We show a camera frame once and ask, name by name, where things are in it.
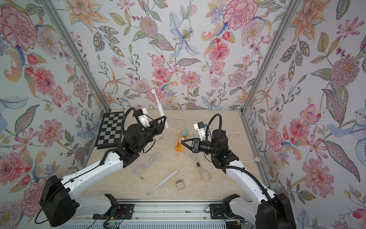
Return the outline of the pink USB charger plug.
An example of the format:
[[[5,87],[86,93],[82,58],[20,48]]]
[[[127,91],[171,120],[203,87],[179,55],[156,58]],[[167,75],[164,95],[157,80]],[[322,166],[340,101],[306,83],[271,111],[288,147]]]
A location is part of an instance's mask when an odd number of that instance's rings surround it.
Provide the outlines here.
[[[177,180],[175,182],[175,184],[176,184],[176,187],[177,187],[178,190],[182,190],[182,189],[185,188],[185,185],[184,185],[184,182],[183,182],[182,179]]]

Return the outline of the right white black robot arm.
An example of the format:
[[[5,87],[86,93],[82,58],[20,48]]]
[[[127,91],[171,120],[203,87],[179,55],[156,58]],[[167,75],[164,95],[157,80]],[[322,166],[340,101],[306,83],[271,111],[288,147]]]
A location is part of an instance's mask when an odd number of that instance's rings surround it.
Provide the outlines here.
[[[223,130],[214,130],[212,139],[191,138],[181,144],[193,153],[211,156],[215,168],[231,177],[250,197],[250,202],[232,194],[223,200],[225,214],[239,216],[257,229],[295,229],[296,223],[290,200],[284,194],[276,194],[251,174],[229,149],[228,138]]]

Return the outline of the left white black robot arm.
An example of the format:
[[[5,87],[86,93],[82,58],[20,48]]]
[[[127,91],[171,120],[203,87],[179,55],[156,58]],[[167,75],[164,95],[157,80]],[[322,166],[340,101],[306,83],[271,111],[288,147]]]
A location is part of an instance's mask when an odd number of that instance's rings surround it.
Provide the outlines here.
[[[63,178],[52,176],[45,182],[40,206],[52,227],[58,227],[76,216],[100,215],[114,219],[121,214],[119,202],[111,194],[83,198],[84,192],[108,175],[128,167],[144,148],[160,135],[166,123],[161,116],[144,127],[140,122],[123,130],[123,140],[117,148],[105,152],[101,160]]]

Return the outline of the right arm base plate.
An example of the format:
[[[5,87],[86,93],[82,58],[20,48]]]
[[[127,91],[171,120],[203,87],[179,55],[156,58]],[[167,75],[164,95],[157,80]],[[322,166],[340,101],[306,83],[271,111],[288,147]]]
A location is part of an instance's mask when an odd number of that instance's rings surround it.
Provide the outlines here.
[[[225,207],[223,203],[210,204],[209,205],[209,213],[210,213],[211,219],[225,219],[225,220],[239,219],[239,220],[244,220],[243,217],[240,217],[238,215],[234,215],[232,212],[230,212],[228,207]]]

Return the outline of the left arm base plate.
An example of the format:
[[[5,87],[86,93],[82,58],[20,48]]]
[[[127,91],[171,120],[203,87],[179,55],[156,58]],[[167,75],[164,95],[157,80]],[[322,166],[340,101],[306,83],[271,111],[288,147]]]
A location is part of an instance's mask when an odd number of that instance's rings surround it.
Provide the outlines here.
[[[120,204],[119,207],[112,206],[104,215],[94,214],[92,219],[96,220],[132,219],[133,210],[134,210],[133,204]]]

